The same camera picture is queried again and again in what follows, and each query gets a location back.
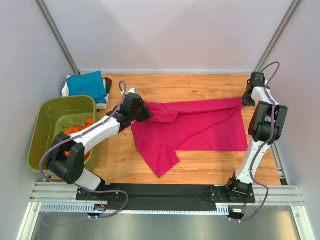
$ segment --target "clothing pile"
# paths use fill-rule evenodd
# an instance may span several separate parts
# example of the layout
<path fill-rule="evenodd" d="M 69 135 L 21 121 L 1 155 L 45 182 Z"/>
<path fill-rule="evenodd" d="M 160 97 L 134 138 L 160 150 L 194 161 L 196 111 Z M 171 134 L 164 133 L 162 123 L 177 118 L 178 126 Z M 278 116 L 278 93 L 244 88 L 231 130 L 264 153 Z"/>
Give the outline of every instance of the clothing pile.
<path fill-rule="evenodd" d="M 154 116 L 131 126 L 135 146 L 160 178 L 180 159 L 176 151 L 246 151 L 241 97 L 145 102 Z"/>
<path fill-rule="evenodd" d="M 62 89 L 62 97 L 87 95 L 94 99 L 96 109 L 106 109 L 112 80 L 102 78 L 101 71 L 85 75 L 68 76 Z"/>

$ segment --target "wooden table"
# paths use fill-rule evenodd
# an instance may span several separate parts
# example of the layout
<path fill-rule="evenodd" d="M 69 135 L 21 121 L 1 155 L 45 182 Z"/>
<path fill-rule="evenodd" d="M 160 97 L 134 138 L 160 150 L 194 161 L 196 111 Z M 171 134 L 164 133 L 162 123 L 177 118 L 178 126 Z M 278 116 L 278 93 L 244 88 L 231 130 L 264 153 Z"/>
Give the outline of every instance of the wooden table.
<path fill-rule="evenodd" d="M 128 89 L 138 88 L 146 101 L 169 103 L 242 96 L 247 74 L 104 74 L 112 79 L 107 109 L 98 113 L 102 118 L 120 101 L 118 87 L 125 80 Z M 246 131 L 254 107 L 244 107 L 242 116 Z M 177 151 L 180 162 L 168 173 L 157 178 L 137 152 L 131 128 L 125 129 L 99 145 L 98 167 L 94 171 L 108 183 L 132 184 L 226 184 L 240 166 L 245 152 Z M 256 179 L 266 185 L 280 185 L 272 151 L 265 154 Z"/>

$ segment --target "pink cloth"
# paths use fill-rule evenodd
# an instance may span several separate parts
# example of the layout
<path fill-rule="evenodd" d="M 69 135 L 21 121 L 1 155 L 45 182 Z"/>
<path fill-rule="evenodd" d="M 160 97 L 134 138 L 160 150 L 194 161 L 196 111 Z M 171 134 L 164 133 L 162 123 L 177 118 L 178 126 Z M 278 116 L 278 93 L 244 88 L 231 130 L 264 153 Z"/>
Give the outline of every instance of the pink cloth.
<path fill-rule="evenodd" d="M 160 178 L 180 160 L 182 151 L 246 151 L 248 148 L 241 98 L 146 102 L 154 114 L 131 126 L 135 146 Z"/>

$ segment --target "blue folded cloth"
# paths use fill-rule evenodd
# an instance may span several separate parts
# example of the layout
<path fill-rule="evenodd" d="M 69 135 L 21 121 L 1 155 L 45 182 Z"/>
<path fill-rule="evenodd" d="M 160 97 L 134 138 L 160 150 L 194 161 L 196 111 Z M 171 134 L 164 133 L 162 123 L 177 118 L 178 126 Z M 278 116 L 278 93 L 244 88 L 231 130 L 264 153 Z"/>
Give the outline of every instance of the blue folded cloth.
<path fill-rule="evenodd" d="M 66 80 L 69 88 L 69 96 L 88 95 L 95 103 L 106 104 L 107 92 L 104 87 L 101 71 L 95 71 L 86 75 L 70 76 Z"/>

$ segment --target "white wall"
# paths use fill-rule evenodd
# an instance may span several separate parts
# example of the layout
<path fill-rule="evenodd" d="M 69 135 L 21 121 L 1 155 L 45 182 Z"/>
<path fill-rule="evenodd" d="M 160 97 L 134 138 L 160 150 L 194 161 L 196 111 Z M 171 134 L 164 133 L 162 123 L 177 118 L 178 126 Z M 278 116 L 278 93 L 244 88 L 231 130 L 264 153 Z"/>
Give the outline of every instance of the white wall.
<path fill-rule="evenodd" d="M 251 72 L 292 0 L 45 0 L 81 71 Z"/>
<path fill-rule="evenodd" d="M 16 239 L 35 181 L 27 167 L 40 105 L 72 74 L 34 0 L 1 0 L 0 235 Z"/>
<path fill-rule="evenodd" d="M 320 1 L 302 1 L 267 60 L 281 63 L 270 84 L 276 100 L 288 107 L 279 147 L 290 184 L 300 188 L 316 239 L 320 239 L 319 13 Z"/>

